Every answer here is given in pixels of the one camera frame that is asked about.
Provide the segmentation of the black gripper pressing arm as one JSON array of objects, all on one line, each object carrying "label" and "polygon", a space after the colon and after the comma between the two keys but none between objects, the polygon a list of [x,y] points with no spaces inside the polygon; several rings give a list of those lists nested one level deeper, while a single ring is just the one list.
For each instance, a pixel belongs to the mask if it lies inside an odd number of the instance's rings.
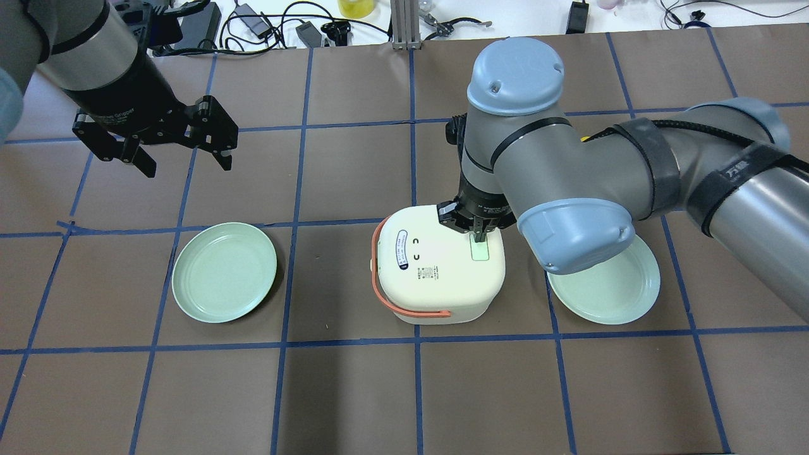
[{"label": "black gripper pressing arm", "polygon": [[464,170],[460,171],[456,196],[437,204],[436,208],[439,224],[461,234],[471,233],[477,244],[485,242],[491,231],[516,224],[516,216],[506,197],[477,189]]}]

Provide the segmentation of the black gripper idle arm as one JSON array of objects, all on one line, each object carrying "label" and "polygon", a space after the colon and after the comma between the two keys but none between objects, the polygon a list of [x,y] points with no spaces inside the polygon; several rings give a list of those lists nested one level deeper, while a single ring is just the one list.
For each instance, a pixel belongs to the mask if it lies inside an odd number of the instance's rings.
[{"label": "black gripper idle arm", "polygon": [[144,52],[112,83],[64,92],[87,116],[75,118],[73,133],[101,161],[130,162],[154,178],[156,161],[142,146],[176,143],[205,150],[223,170],[232,170],[237,124],[213,95],[183,104]]}]

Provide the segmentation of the idle robot arm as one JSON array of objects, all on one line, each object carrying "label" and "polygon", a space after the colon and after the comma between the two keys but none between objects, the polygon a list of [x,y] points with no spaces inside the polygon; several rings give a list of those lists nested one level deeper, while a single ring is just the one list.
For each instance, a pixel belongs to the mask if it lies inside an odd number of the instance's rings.
[{"label": "idle robot arm", "polygon": [[148,1],[3,1],[2,139],[22,118],[23,96],[39,71],[78,106],[72,130],[103,162],[133,165],[153,178],[144,146],[176,143],[232,166],[239,129],[211,95],[183,104],[148,50],[181,40],[179,8]]}]

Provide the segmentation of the robot arm pressing cooker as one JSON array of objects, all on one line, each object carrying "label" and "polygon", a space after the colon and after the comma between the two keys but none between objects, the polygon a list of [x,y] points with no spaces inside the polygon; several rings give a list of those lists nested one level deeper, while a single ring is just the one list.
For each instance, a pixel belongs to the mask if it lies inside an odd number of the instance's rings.
[{"label": "robot arm pressing cooker", "polygon": [[544,270],[568,276],[629,247],[633,222],[684,209],[807,318],[807,163],[776,110],[749,97],[636,118],[581,140],[558,106],[564,66],[510,37],[478,54],[468,111],[447,124],[459,190],[437,221],[477,241],[517,225]]}]

